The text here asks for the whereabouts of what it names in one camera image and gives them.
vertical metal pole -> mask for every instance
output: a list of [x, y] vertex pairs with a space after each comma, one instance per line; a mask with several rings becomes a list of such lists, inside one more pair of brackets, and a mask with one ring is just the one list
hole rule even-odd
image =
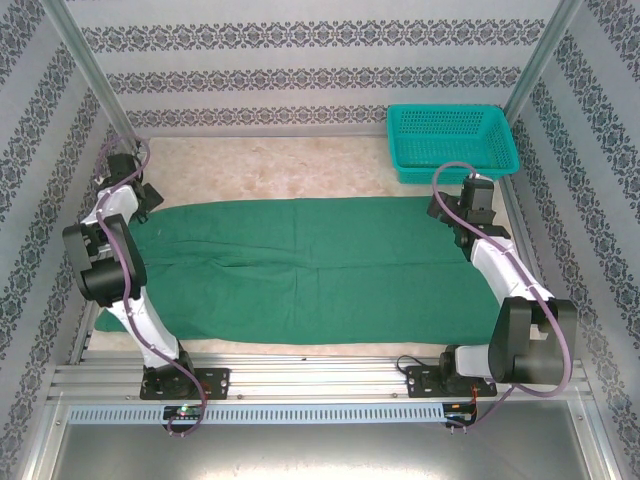
[[89, 331], [93, 328], [93, 324], [95, 323], [96, 318], [100, 314], [100, 307], [94, 301], [87, 301], [87, 306], [84, 310], [84, 315], [82, 316], [82, 320], [80, 321], [80, 325], [78, 327], [78, 336], [76, 337], [76, 342], [73, 345], [73, 350], [71, 351], [71, 357], [69, 358], [70, 365], [77, 365], [82, 360], [82, 354], [84, 353], [84, 349], [87, 343], [87, 336]]
[[584, 398], [579, 395], [573, 400], [568, 400], [567, 405], [590, 477], [622, 480], [593, 397]]
[[542, 282], [542, 275], [540, 273], [540, 267], [538, 266], [538, 260], [533, 252], [529, 232], [527, 232], [524, 217], [522, 216], [522, 212], [518, 206], [518, 200], [516, 198], [516, 193], [513, 190], [511, 180], [503, 177], [498, 180], [498, 183], [500, 184], [500, 190], [502, 191], [502, 200], [504, 201], [504, 206], [507, 210], [509, 225], [513, 232], [513, 243], [516, 245], [518, 256], [533, 276], [539, 282]]
[[62, 446], [70, 409], [66, 405], [45, 405], [38, 428], [29, 445], [21, 480], [51, 480]]
[[[116, 132], [118, 135], [130, 138], [134, 134], [133, 126], [82, 35], [82, 31], [69, 12], [65, 0], [42, 0], [42, 6], [93, 89]], [[127, 140], [126, 143], [128, 147], [134, 147], [133, 141]]]
[[582, 0], [560, 0], [556, 11], [545, 28], [527, 66], [520, 75], [516, 87], [504, 108], [509, 125], [516, 121], [533, 86], [538, 81], [547, 63], [553, 55], [558, 42], [582, 5]]

black mounting bracket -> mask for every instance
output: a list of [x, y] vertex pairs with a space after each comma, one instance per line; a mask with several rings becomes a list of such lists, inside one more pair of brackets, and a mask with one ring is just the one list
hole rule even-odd
[[495, 397], [498, 390], [482, 378], [458, 377], [447, 381], [438, 365], [415, 365], [405, 367], [409, 398], [470, 397], [472, 388], [477, 388], [478, 397]]
[[[484, 231], [490, 237], [511, 238], [503, 226], [493, 225], [493, 219], [496, 216], [492, 207], [493, 188], [491, 180], [467, 177], [464, 179], [459, 197], [440, 192], [440, 198], [458, 217]], [[477, 235], [449, 217], [435, 197], [431, 198], [427, 214], [453, 229], [456, 246], [460, 247], [467, 260], [471, 261], [471, 252], [474, 242], [478, 239]]]
[[[102, 188], [113, 187], [120, 183], [138, 169], [138, 163], [138, 158], [135, 155], [128, 153], [109, 155], [107, 157], [109, 177], [104, 179], [104, 182], [101, 185]], [[142, 184], [143, 179], [143, 174], [140, 173], [137, 178], [134, 178], [129, 182], [129, 185], [133, 188], [133, 192], [136, 194], [136, 198], [138, 199], [138, 210], [133, 214], [133, 216], [140, 223], [145, 223], [148, 219], [149, 212], [164, 202], [162, 195], [160, 195], [151, 184]]]
[[[229, 392], [228, 368], [194, 368], [189, 354], [182, 345], [175, 360], [182, 368], [191, 372], [204, 388], [209, 400], [226, 400]], [[140, 386], [141, 400], [198, 400], [200, 395], [196, 385], [173, 365], [159, 368], [145, 367]]]
[[[200, 385], [204, 387], [204, 393], [209, 400], [226, 400], [229, 392], [229, 377], [231, 370], [228, 368], [196, 368], [194, 369], [195, 377]], [[145, 373], [142, 386], [140, 387], [141, 400], [199, 400], [200, 396], [196, 388], [185, 396], [177, 396], [172, 392], [156, 390], [147, 380]]]

patterned wallpaper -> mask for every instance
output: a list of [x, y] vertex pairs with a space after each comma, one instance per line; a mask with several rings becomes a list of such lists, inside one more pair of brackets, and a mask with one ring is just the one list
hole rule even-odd
[[544, 280], [579, 348], [625, 478], [640, 477], [640, 10], [585, 1], [513, 127], [513, 177]]
[[68, 1], [151, 136], [382, 133], [393, 103], [504, 105], [556, 5]]
[[68, 361], [84, 300], [62, 228], [93, 206], [110, 135], [37, 0], [0, 2], [0, 479], [16, 473], [50, 367]]

black cable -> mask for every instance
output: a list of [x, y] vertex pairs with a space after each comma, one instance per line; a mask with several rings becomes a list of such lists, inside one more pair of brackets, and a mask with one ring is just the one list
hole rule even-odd
[[411, 355], [400, 355], [398, 357], [398, 359], [396, 360], [396, 369], [402, 373], [405, 377], [407, 376], [407, 369], [406, 368], [402, 368], [400, 367], [400, 360], [402, 360], [403, 358], [410, 358], [411, 360], [413, 360], [414, 362], [416, 362], [418, 365], [422, 365], [423, 367], [427, 367], [428, 365], [424, 362], [421, 362], [420, 360], [418, 360], [416, 357], [412, 357]]

metal floor panel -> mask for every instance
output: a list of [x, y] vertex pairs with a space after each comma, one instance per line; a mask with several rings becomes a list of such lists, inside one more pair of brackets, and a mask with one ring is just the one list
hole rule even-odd
[[589, 478], [565, 402], [515, 402], [469, 434], [435, 424], [69, 425], [56, 480]]

